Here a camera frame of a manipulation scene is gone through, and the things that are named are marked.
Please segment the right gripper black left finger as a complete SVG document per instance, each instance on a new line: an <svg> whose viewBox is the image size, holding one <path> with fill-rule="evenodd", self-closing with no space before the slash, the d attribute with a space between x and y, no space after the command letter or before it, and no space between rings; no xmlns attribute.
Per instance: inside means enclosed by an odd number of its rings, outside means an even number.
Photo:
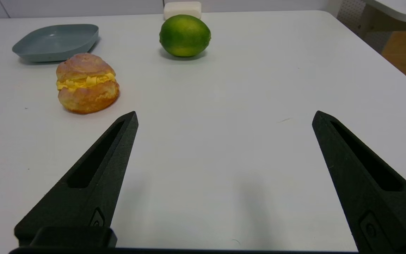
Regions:
<svg viewBox="0 0 406 254"><path fill-rule="evenodd" d="M15 226L20 246L115 246L111 222L136 137L137 114L116 119Z"/></svg>

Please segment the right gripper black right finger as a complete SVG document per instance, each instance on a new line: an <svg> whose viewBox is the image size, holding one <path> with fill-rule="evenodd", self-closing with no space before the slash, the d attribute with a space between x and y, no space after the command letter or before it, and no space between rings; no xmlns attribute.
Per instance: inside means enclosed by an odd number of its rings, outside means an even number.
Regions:
<svg viewBox="0 0 406 254"><path fill-rule="evenodd" d="M335 117L312 127L359 253L406 254L406 180Z"/></svg>

